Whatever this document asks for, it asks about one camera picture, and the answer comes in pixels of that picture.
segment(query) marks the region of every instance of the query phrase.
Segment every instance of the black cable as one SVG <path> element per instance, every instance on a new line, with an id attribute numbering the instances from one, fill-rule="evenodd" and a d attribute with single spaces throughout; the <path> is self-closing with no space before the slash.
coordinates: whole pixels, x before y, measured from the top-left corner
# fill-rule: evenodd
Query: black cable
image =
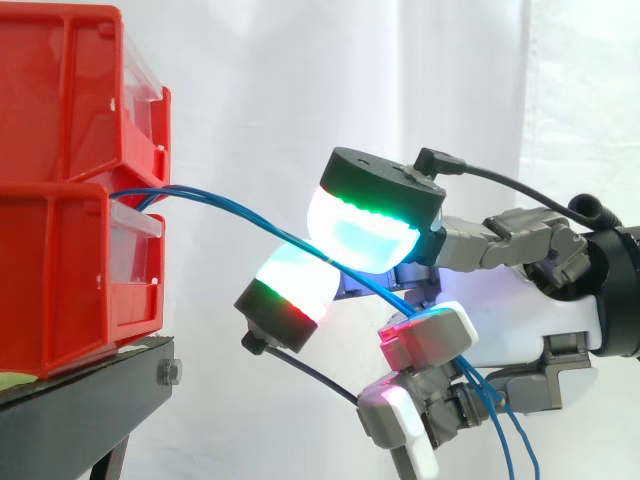
<path id="1" fill-rule="evenodd" d="M 265 349 L 265 351 L 267 353 L 270 353 L 274 357 L 279 358 L 280 360 L 282 360 L 284 362 L 287 362 L 289 365 L 291 365 L 294 368 L 297 368 L 301 372 L 306 373 L 311 378 L 313 378 L 315 380 L 318 380 L 320 383 L 326 385 L 327 387 L 329 387 L 331 390 L 336 392 L 341 397 L 345 398 L 346 400 L 349 400 L 356 407 L 358 406 L 358 397 L 356 397 L 353 393 L 347 391 L 346 389 L 344 389 L 343 387 L 338 385 L 336 382 L 334 382 L 330 378 L 325 377 L 323 374 L 321 374 L 317 370 L 314 370 L 313 368 L 311 368 L 306 363 L 302 363 L 300 360 L 298 360 L 296 358 L 293 358 L 291 355 L 288 355 L 288 354 L 284 353 L 282 350 L 279 350 L 279 349 L 274 348 L 274 347 L 268 346 Z"/>
<path id="2" fill-rule="evenodd" d="M 512 188 L 591 230 L 607 230 L 609 228 L 622 226 L 622 222 L 620 222 L 618 217 L 616 217 L 611 210 L 604 207 L 600 203 L 600 200 L 593 195 L 578 195 L 571 200 L 569 208 L 567 208 L 539 191 L 497 172 L 474 167 L 469 164 L 463 167 L 463 172 L 476 177 L 486 178 L 487 180 Z"/>

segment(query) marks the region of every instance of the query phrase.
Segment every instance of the black sensor cap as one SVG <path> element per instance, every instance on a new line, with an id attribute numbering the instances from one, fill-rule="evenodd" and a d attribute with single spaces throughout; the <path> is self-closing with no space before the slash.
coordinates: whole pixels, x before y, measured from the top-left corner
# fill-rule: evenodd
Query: black sensor cap
<path id="1" fill-rule="evenodd" d="M 430 229 L 446 196 L 443 188 L 405 173 L 404 165 L 337 147 L 320 186 L 361 210 L 402 220 L 421 232 Z"/>

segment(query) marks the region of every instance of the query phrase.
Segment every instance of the robotic hand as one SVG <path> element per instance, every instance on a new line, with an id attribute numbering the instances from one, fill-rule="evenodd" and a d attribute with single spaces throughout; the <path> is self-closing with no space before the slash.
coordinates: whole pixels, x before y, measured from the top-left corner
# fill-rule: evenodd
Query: robotic hand
<path id="1" fill-rule="evenodd" d="M 462 173 L 547 208 L 513 209 L 482 224 L 442 217 L 445 192 L 434 180 Z M 568 218 L 593 232 L 574 232 Z M 441 152 L 423 149 L 403 166 L 337 148 L 309 230 L 332 259 L 393 290 L 410 288 L 405 298 L 419 311 L 394 315 L 379 331 L 391 373 L 357 398 L 367 435 L 390 450 L 403 480 L 435 478 L 434 450 L 490 416 L 477 390 L 457 382 L 463 352 L 476 367 L 500 367 L 487 377 L 503 398 L 497 412 L 508 404 L 525 414 L 559 410 L 584 392 L 595 379 L 589 353 L 640 355 L 640 227 L 623 228 L 592 196 L 567 209 Z M 434 267 L 452 271 L 439 296 L 451 301 L 435 307 Z M 369 292 L 343 276 L 336 298 Z M 286 302 L 262 298 L 253 288 L 236 303 L 249 320 L 249 340 L 262 342 L 245 338 L 244 345 L 254 353 L 267 344 L 299 351 L 317 325 Z"/>

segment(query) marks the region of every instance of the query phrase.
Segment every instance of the black metal table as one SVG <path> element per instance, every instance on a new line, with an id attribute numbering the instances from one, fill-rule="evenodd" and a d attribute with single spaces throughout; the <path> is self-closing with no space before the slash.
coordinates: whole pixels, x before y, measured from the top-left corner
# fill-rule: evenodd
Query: black metal table
<path id="1" fill-rule="evenodd" d="M 170 396 L 181 365 L 173 338 L 50 380 L 0 392 L 0 478 L 116 480 L 129 434 Z"/>

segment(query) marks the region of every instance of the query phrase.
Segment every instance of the white curtain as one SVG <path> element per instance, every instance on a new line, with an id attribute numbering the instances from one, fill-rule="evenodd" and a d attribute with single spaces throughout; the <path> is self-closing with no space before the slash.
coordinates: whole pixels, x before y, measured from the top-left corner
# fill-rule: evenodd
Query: white curtain
<path id="1" fill-rule="evenodd" d="M 229 196 L 306 236 L 308 202 L 334 146 L 404 163 L 429 146 L 517 176 L 524 121 L 523 179 L 561 200 L 585 190 L 582 182 L 591 179 L 589 187 L 601 187 L 595 193 L 613 208 L 627 207 L 624 219 L 634 220 L 625 203 L 635 187 L 630 177 L 607 167 L 616 185 L 627 182 L 629 192 L 625 199 L 611 194 L 597 183 L 602 156 L 591 152 L 583 161 L 588 148 L 554 150 L 558 138 L 542 120 L 556 115 L 556 126 L 574 120 L 555 110 L 558 89 L 585 93 L 584 77 L 566 85 L 552 68 L 572 54 L 586 59 L 590 53 L 592 43 L 583 45 L 586 51 L 578 46 L 586 34 L 566 28 L 571 15 L 594 21 L 580 12 L 583 2 L 580 7 L 568 0 L 533 7 L 526 0 L 115 3 L 152 69 L 172 89 L 174 183 Z M 585 3 L 596 8 L 599 2 Z M 598 8 L 609 15 L 613 3 Z M 560 12 L 565 16 L 558 19 Z M 635 40 L 634 17 L 620 17 Z M 616 35 L 611 27 L 607 41 Z M 604 53 L 607 41 L 596 45 L 603 63 L 613 61 L 611 52 Z M 527 76 L 530 43 L 537 57 L 529 58 L 535 68 Z M 630 63 L 635 52 L 634 43 L 620 44 L 614 53 Z M 579 71 L 577 63 L 569 73 Z M 633 73 L 616 66 L 619 71 L 599 81 Z M 525 115 L 525 79 L 532 76 Z M 633 94 L 637 74 L 625 78 Z M 609 100 L 599 97 L 589 112 L 601 117 Z M 625 123 L 637 127 L 635 112 L 618 100 Z M 600 139 L 583 133 L 584 140 Z M 625 130 L 626 136 L 615 138 L 629 155 L 637 149 L 632 133 Z M 618 152 L 607 145 L 609 154 Z M 470 219 L 481 220 L 516 201 L 511 192 L 482 180 L 442 184 L 449 193 L 447 213 Z M 246 324 L 233 303 L 279 242 L 209 207 L 166 200 L 157 210 L 168 225 L 165 331 L 176 336 L 184 375 L 171 400 L 132 434 L 123 479 L 395 478 L 387 452 L 365 436 L 349 404 L 276 359 L 252 357 L 240 347 Z M 357 393 L 387 371 L 376 330 L 391 313 L 372 298 L 338 303 L 301 358 Z M 635 398 L 640 392 L 626 383 L 613 388 L 612 379 L 621 380 L 616 376 L 621 364 L 608 363 L 613 364 L 614 371 L 606 372 L 612 376 L 600 379 L 597 394 L 582 407 L 524 419 L 544 478 L 602 478 L 621 465 L 632 470 L 634 442 L 624 440 L 623 430 L 635 430 L 628 416 L 637 417 L 637 409 L 625 403 L 632 411 L 618 411 L 620 388 L 633 390 Z M 604 399 L 604 406 L 598 403 Z M 606 415 L 611 424 L 600 420 Z M 625 415 L 626 421 L 618 418 Z M 531 477 L 519 437 L 504 423 L 516 470 Z M 611 432 L 622 440 L 611 438 Z M 442 478 L 506 478 L 489 423 L 461 432 L 437 456 Z"/>

